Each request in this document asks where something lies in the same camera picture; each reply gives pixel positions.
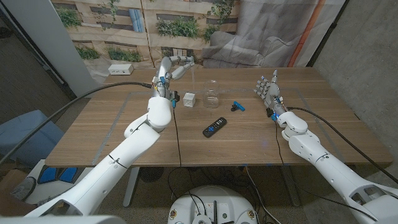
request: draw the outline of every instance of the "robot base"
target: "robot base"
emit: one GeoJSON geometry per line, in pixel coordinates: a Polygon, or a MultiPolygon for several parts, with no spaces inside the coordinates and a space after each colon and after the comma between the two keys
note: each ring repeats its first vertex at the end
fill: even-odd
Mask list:
{"type": "Polygon", "coordinates": [[[190,193],[198,205],[199,211],[187,192],[173,203],[167,220],[168,224],[257,223],[256,214],[250,202],[231,189],[217,185],[205,185],[190,190],[190,193]],[[205,204],[206,215],[199,198],[205,204]]]}

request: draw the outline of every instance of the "mural wallpaper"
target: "mural wallpaper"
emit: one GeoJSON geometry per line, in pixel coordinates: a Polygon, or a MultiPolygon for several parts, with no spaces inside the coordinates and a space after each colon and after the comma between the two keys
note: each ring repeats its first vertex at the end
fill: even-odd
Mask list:
{"type": "Polygon", "coordinates": [[[199,67],[305,66],[344,1],[52,0],[102,83],[112,63],[155,68],[164,56],[199,67]]]}

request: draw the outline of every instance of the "blue object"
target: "blue object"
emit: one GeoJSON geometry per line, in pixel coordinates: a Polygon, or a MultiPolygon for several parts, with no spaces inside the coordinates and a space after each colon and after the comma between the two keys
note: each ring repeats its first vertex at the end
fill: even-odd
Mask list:
{"type": "Polygon", "coordinates": [[[55,174],[57,173],[56,168],[47,167],[43,173],[40,175],[37,183],[44,184],[47,182],[55,181],[55,174]]]}
{"type": "Polygon", "coordinates": [[[139,9],[129,9],[129,14],[132,22],[132,28],[136,32],[144,31],[144,23],[142,20],[141,10],[139,9]]]}
{"type": "Polygon", "coordinates": [[[276,115],[275,115],[275,114],[271,115],[271,119],[272,119],[273,121],[276,121],[276,119],[277,119],[276,115]]]}
{"type": "MultiPolygon", "coordinates": [[[[46,119],[47,117],[40,110],[35,110],[1,124],[0,153],[7,154],[22,138],[46,119]]],[[[18,158],[24,165],[33,168],[41,159],[47,158],[62,136],[61,129],[50,121],[22,145],[10,159],[18,158]]]]}
{"type": "Polygon", "coordinates": [[[76,167],[70,167],[65,169],[60,176],[60,180],[68,183],[72,183],[73,177],[75,176],[77,171],[76,167]]]}
{"type": "Polygon", "coordinates": [[[241,111],[244,111],[244,107],[240,105],[238,102],[234,101],[234,105],[236,105],[241,111]]]}

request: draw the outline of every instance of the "wooden table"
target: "wooden table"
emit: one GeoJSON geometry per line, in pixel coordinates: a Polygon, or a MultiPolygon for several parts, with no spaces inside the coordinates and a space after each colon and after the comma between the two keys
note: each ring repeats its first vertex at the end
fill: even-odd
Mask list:
{"type": "MultiPolygon", "coordinates": [[[[180,139],[183,166],[265,166],[281,165],[275,140],[275,123],[266,116],[263,101],[252,91],[262,75],[271,79],[273,68],[196,69],[195,83],[191,72],[181,80],[173,80],[170,88],[180,93],[196,93],[193,108],[177,103],[175,116],[180,139]],[[205,108],[203,84],[207,80],[220,83],[220,106],[205,108]],[[246,110],[231,111],[233,101],[246,110]],[[219,117],[228,123],[207,139],[202,131],[219,117]]],[[[129,76],[109,76],[105,84],[135,81],[149,83],[155,70],[135,70],[129,76]]],[[[380,164],[392,162],[392,156],[375,135],[358,119],[344,101],[314,68],[278,68],[280,94],[286,106],[312,110],[328,120],[370,158],[380,164]]],[[[117,86],[98,92],[70,126],[61,141],[46,159],[48,166],[88,167],[99,163],[123,139],[130,122],[147,111],[152,90],[141,86],[117,86]]],[[[367,161],[323,122],[303,111],[294,111],[303,118],[309,130],[322,145],[347,164],[367,161]]],[[[278,129],[278,140],[284,162],[309,165],[290,149],[278,129]]],[[[174,121],[161,133],[160,139],[133,166],[179,166],[174,121]]]]}

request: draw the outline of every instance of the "table leg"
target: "table leg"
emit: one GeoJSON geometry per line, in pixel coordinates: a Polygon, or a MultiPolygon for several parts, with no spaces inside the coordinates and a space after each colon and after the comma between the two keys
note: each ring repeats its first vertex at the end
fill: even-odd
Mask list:
{"type": "Polygon", "coordinates": [[[294,179],[292,170],[290,169],[290,166],[285,166],[285,167],[281,166],[280,168],[282,169],[281,171],[286,185],[286,189],[290,196],[290,201],[292,202],[293,206],[299,207],[301,203],[300,203],[299,193],[297,192],[296,189],[296,185],[294,185],[292,180],[290,180],[290,178],[287,177],[287,175],[289,175],[291,176],[291,178],[294,179]]]}
{"type": "Polygon", "coordinates": [[[126,193],[124,194],[123,206],[128,208],[131,204],[132,195],[134,189],[136,188],[137,178],[138,178],[139,167],[133,167],[131,169],[129,182],[127,183],[126,193]]]}

